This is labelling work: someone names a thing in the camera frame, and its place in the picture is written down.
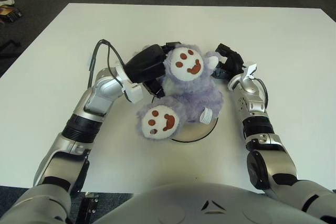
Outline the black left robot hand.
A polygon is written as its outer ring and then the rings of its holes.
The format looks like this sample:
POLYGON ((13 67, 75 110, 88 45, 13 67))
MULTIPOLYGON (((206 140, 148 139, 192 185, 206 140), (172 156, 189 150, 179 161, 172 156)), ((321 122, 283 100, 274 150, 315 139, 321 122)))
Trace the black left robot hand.
POLYGON ((124 67, 133 83, 142 84, 156 98, 165 96, 159 78, 165 75, 163 64, 167 54, 180 42, 167 42, 164 46, 151 45, 137 53, 124 67))

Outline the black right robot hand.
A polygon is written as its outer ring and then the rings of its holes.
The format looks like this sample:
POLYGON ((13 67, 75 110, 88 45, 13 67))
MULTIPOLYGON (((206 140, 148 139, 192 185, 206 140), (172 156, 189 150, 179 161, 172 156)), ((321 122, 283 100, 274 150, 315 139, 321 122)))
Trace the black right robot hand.
POLYGON ((226 58, 225 63, 219 61, 215 67, 212 74, 215 79, 231 81, 234 76, 243 73, 244 62, 239 53, 224 44, 219 44, 215 51, 226 58))

